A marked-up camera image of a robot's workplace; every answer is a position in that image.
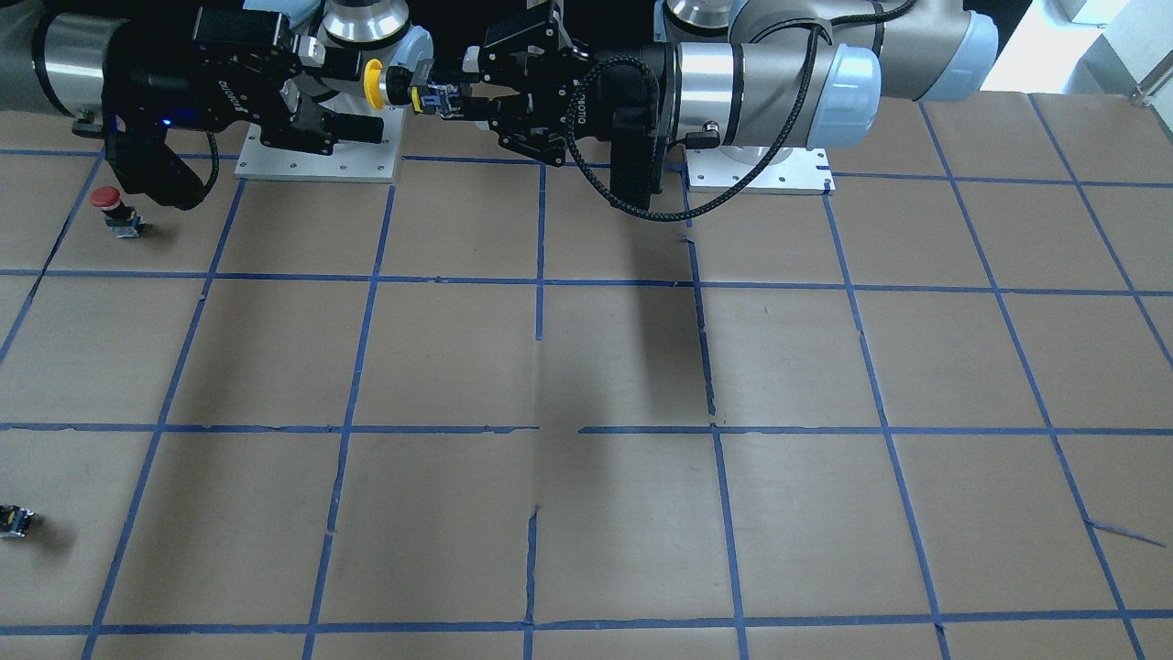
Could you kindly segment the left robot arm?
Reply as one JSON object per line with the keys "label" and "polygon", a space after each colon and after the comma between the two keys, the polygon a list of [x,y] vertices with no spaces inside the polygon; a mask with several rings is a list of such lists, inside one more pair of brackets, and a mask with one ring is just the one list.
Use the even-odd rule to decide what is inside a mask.
{"label": "left robot arm", "polygon": [[616,171],[655,173],[672,145],[857,145],[881,98],[968,98],[1001,52],[962,1],[659,1],[651,25],[623,43],[616,16],[570,38],[558,4],[503,18],[457,62],[511,89],[473,117],[528,158],[565,163],[594,138]]}

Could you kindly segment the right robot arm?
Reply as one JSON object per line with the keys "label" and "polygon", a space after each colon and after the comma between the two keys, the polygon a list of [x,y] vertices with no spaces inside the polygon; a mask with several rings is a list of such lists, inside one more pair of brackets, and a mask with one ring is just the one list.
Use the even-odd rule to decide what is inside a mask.
{"label": "right robot arm", "polygon": [[404,1],[5,1],[4,110],[115,148],[250,124],[264,145],[328,155],[384,127],[332,98],[365,107],[365,72],[433,54]]}

